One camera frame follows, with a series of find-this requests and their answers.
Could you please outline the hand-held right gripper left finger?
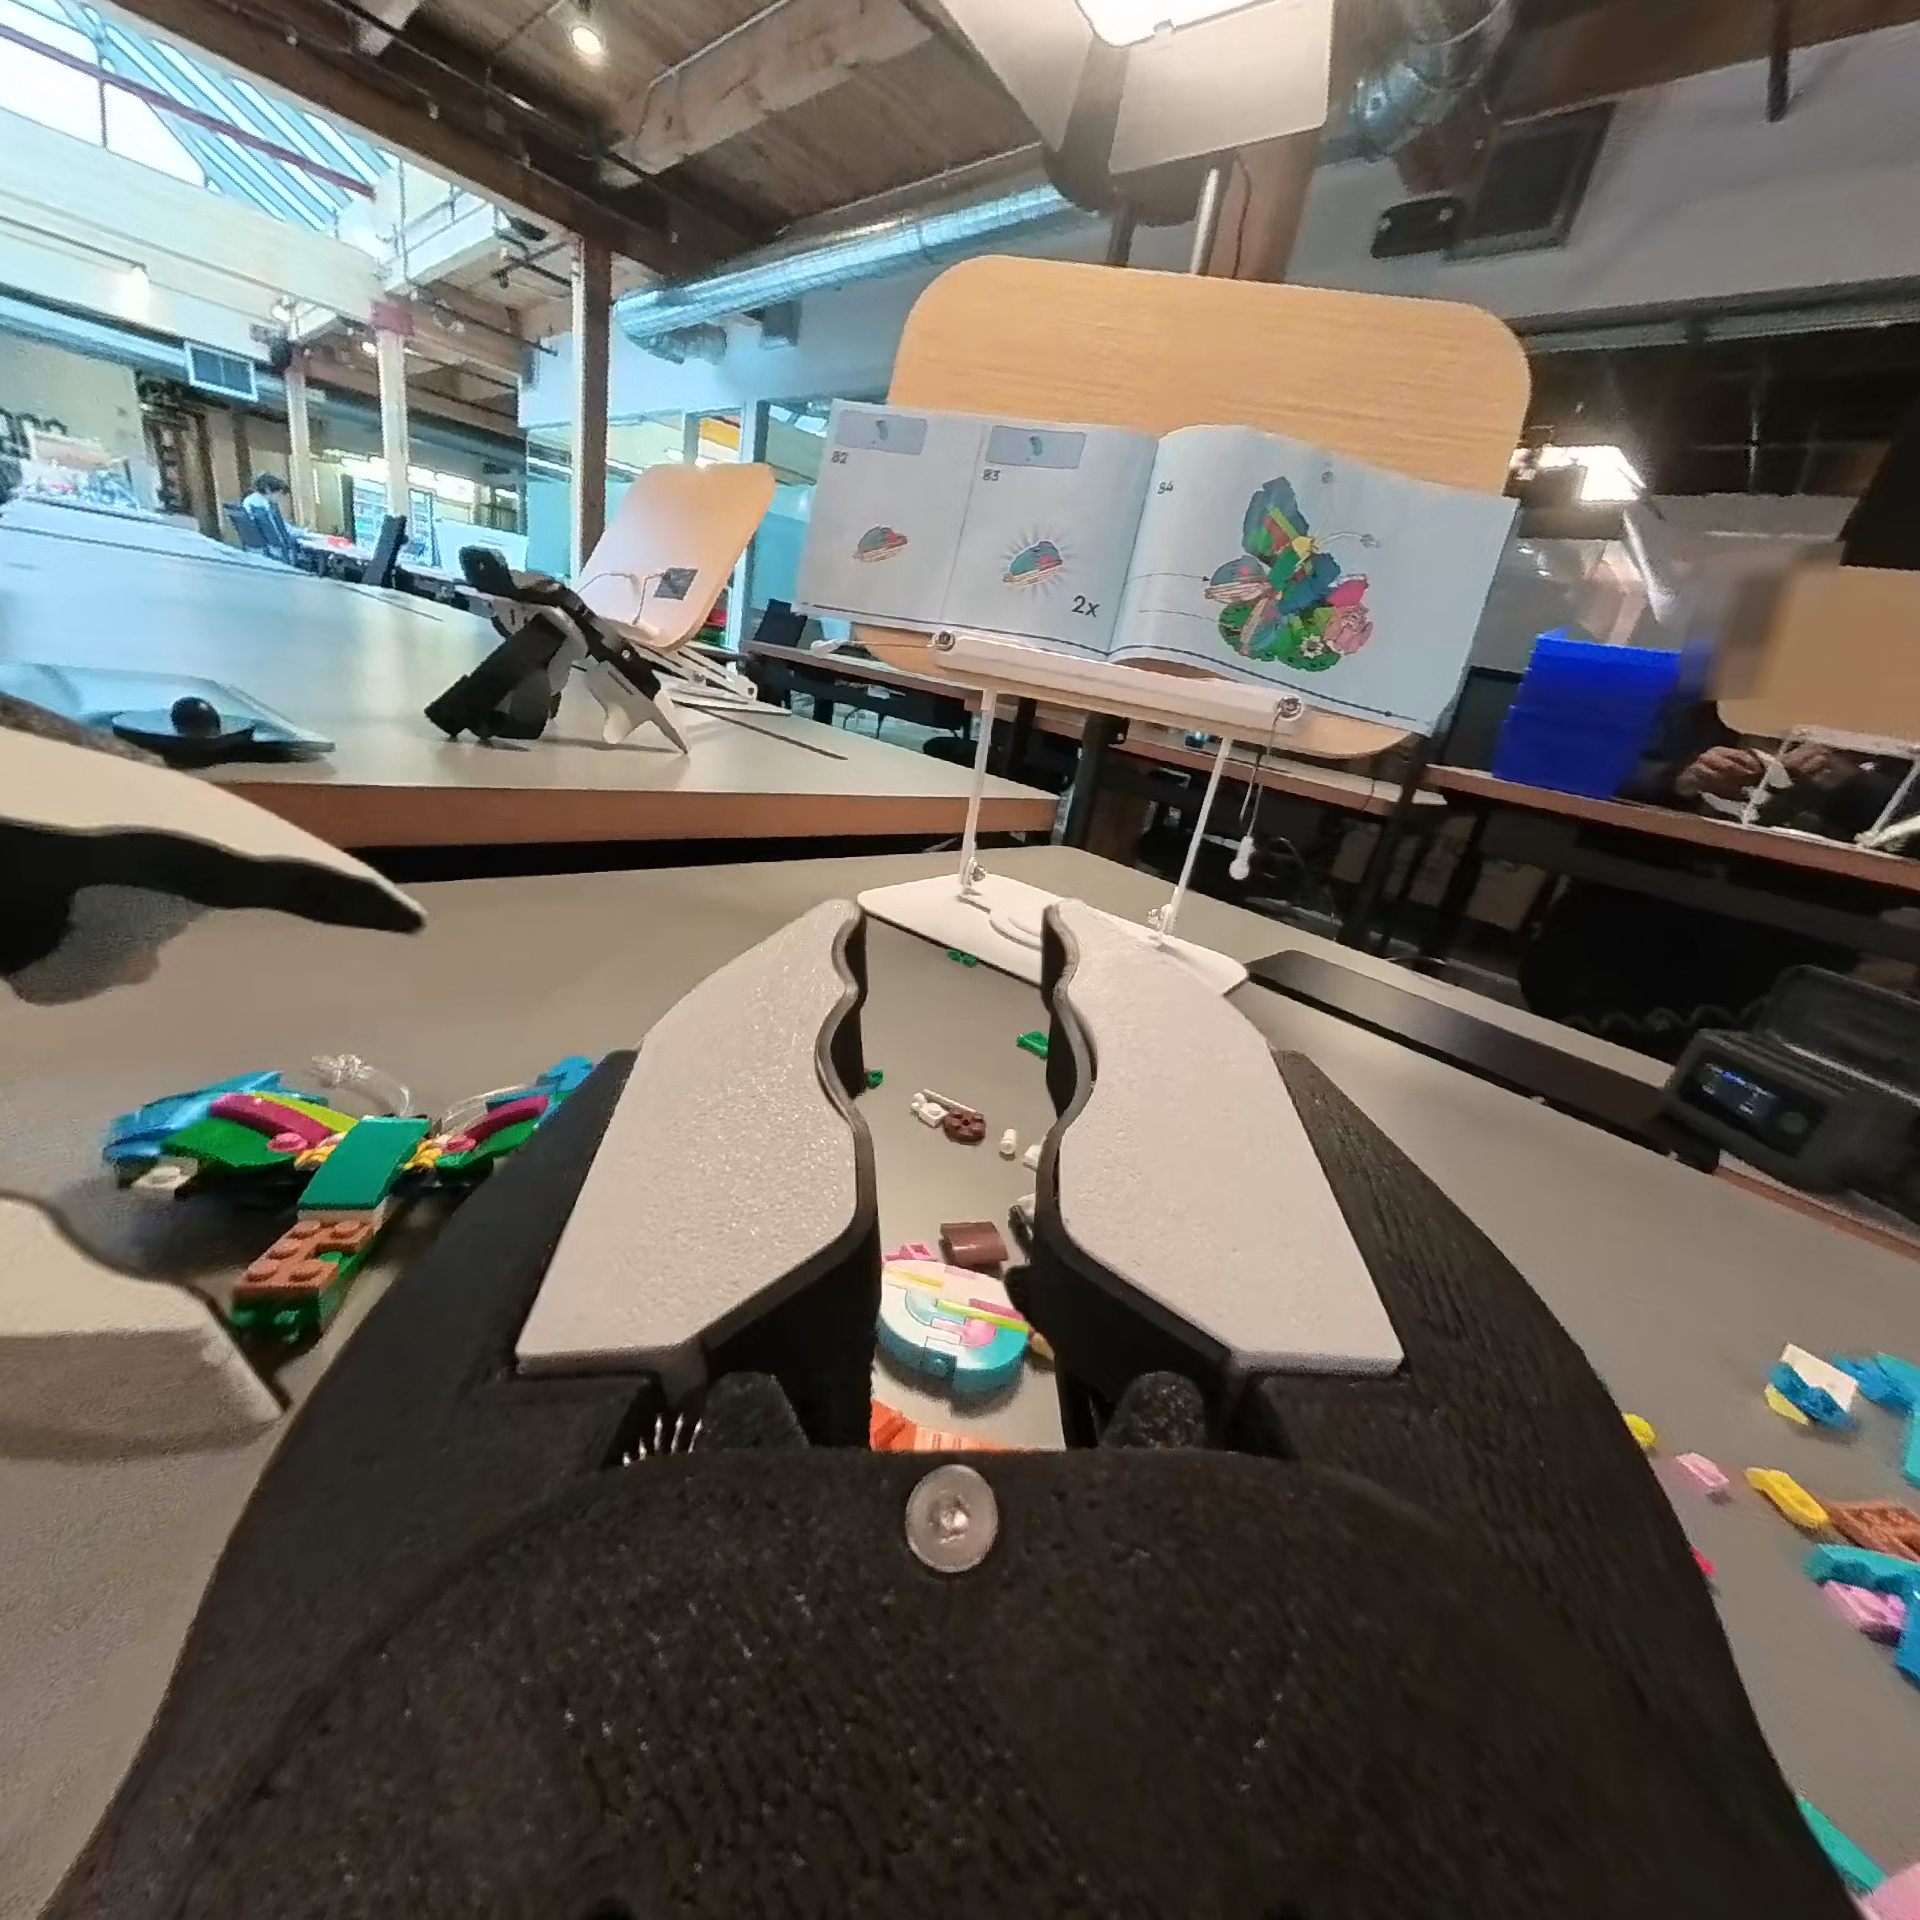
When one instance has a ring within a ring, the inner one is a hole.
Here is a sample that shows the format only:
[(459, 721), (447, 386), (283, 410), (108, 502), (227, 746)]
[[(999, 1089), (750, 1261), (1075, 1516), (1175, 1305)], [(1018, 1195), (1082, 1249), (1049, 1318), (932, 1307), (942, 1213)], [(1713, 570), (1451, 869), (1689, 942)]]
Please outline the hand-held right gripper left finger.
[(695, 1394), (730, 1337), (878, 1226), (873, 1141), (831, 1055), (859, 1038), (863, 930), (853, 900), (818, 902), (653, 1022), (519, 1331), (523, 1375)]

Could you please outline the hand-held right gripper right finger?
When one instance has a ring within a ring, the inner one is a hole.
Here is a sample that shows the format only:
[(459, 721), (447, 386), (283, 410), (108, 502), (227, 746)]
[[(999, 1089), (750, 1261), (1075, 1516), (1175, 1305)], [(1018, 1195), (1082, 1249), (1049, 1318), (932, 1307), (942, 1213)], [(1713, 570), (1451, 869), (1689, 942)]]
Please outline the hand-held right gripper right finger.
[(1043, 915), (1046, 1098), (1031, 1313), (1115, 1406), (1273, 1375), (1374, 1380), (1402, 1334), (1267, 1035), (1179, 956), (1082, 900)]

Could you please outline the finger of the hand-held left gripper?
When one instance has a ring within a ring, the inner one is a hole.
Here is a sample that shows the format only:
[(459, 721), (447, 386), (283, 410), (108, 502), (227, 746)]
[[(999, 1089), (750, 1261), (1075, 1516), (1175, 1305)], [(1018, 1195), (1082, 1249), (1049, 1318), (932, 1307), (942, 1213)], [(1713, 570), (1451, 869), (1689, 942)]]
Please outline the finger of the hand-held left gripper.
[(217, 913), (398, 935), (425, 923), (359, 858), (222, 785), (76, 729), (5, 729), (5, 977), (151, 977)]
[(82, 1252), (44, 1207), (5, 1198), (5, 1458), (241, 1449), (283, 1412), (197, 1292), (123, 1276)]

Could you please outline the round pink teal lego flower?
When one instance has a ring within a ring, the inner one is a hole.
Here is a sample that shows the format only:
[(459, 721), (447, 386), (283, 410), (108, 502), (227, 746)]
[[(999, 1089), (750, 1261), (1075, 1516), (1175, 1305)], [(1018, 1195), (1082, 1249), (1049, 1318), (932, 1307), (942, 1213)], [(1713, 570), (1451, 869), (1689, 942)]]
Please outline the round pink teal lego flower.
[(875, 1348), (902, 1378), (962, 1406), (999, 1402), (1054, 1366), (1049, 1342), (1004, 1279), (949, 1263), (919, 1242), (882, 1260)]

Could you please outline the colourful lego butterfly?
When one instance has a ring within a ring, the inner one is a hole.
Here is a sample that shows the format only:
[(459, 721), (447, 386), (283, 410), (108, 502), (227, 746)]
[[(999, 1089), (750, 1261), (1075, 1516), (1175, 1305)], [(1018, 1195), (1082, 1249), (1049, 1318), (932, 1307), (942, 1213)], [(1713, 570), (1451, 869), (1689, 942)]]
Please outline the colourful lego butterfly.
[(383, 1070), (318, 1055), (306, 1077), (241, 1071), (115, 1115), (103, 1166), (126, 1190), (289, 1213), (220, 1316), (242, 1348), (292, 1353), (330, 1331), (407, 1209), (483, 1188), (596, 1067), (571, 1053), (523, 1084), (420, 1111)]

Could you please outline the lego instruction booklet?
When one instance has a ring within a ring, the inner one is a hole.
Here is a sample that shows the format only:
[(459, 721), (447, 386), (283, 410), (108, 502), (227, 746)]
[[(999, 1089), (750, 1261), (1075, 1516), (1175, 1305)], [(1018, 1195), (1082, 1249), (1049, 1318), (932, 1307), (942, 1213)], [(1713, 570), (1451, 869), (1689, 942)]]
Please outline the lego instruction booklet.
[(1518, 502), (1251, 426), (836, 399), (796, 603), (815, 617), (1186, 667), (1431, 734)]

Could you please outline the pile of loose lego pieces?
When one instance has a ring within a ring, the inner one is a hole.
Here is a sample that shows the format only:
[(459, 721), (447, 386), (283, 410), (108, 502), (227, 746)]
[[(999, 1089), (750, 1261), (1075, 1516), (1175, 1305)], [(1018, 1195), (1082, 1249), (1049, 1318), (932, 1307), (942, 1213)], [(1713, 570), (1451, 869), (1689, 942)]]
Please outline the pile of loose lego pieces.
[(1699, 1580), (1724, 1598), (1713, 1530), (1774, 1527), (1819, 1610), (1916, 1690), (1916, 1361), (1785, 1342), (1759, 1371), (1769, 1436), (1794, 1463), (1685, 1447), (1679, 1430), (1623, 1407), (1623, 1426), (1667, 1495)]

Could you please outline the black flat stand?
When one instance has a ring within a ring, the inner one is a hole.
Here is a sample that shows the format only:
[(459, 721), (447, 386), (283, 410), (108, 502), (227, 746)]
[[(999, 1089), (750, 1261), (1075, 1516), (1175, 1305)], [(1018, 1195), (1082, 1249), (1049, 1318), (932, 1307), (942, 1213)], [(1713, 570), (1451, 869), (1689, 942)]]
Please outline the black flat stand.
[(334, 753), (325, 735), (290, 732), (261, 714), (227, 714), (202, 695), (183, 695), (164, 709), (117, 711), (108, 716), (108, 729), (130, 747), (187, 766), (316, 761)]

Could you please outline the long grey table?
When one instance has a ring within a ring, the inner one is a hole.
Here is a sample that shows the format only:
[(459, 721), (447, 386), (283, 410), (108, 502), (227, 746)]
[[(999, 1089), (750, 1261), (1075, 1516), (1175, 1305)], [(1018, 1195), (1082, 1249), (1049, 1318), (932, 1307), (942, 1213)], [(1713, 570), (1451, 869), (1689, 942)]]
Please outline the long grey table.
[(580, 684), (534, 742), (451, 741), (425, 707), (492, 654), (483, 617), (166, 521), (14, 500), (2, 596), (5, 690), (99, 729), (211, 709), (235, 741), (207, 771), (348, 850), (932, 845), (970, 817), (964, 771), (689, 689), (683, 753), (605, 742)]

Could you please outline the spare hand-held gripper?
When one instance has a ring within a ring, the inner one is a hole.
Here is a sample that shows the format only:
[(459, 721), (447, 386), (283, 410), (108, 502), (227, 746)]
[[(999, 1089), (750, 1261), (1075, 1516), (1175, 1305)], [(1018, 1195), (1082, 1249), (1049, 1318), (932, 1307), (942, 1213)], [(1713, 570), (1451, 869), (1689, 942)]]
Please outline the spare hand-held gripper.
[(657, 729), (689, 754), (666, 692), (668, 639), (642, 615), (599, 615), (569, 585), (514, 572), (492, 547), (462, 549), (463, 583), (492, 609), (494, 652), (443, 689), (423, 717), (445, 738), (534, 742), (557, 716), (574, 670), (603, 714), (603, 742)]

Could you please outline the stack of blue bins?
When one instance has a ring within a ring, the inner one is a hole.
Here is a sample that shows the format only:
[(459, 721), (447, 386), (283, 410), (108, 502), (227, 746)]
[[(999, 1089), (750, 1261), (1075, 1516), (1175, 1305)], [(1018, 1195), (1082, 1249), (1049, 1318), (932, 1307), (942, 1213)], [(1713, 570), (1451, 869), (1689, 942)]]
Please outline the stack of blue bins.
[(1493, 777), (1614, 801), (1679, 678), (1679, 652), (1540, 634), (1506, 709)]

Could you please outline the black device with display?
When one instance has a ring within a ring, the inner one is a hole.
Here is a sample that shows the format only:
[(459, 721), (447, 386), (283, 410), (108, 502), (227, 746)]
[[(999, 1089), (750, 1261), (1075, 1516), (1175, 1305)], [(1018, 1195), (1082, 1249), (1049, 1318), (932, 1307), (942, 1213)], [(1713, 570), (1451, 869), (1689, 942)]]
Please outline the black device with display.
[(1693, 1033), (1661, 1115), (1789, 1188), (1917, 1219), (1917, 1002), (1794, 966), (1745, 1026)]

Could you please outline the wooden book stand with sticker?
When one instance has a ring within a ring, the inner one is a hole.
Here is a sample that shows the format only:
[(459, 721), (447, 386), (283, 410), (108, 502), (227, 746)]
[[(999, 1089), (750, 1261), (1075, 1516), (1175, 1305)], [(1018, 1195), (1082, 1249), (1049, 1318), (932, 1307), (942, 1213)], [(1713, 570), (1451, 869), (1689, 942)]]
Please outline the wooden book stand with sticker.
[(774, 502), (769, 465), (659, 465), (636, 478), (571, 589), (615, 646), (685, 684), (735, 690), (699, 652)]

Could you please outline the white panel lamp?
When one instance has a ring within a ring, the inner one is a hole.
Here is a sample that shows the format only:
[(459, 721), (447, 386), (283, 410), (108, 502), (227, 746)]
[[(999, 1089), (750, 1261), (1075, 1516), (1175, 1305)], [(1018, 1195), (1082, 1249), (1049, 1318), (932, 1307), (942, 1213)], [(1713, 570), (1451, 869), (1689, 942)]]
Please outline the white panel lamp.
[(1049, 183), (1087, 213), (1189, 221), (1211, 177), (1326, 124), (1333, 3), (1082, 3), (1087, 49)]

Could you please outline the silver air duct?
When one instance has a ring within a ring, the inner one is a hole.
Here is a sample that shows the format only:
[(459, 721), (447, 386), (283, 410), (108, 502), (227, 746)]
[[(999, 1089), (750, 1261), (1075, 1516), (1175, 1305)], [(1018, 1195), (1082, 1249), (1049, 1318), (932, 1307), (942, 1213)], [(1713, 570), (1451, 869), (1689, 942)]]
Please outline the silver air duct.
[(690, 279), (621, 294), (612, 325), (636, 348), (657, 353), (681, 333), (796, 305), (809, 294), (889, 279), (996, 249), (1037, 234), (1079, 226), (1087, 213), (1052, 183), (1001, 188), (982, 198), (908, 207), (882, 219), (842, 225), (790, 244), (764, 247)]

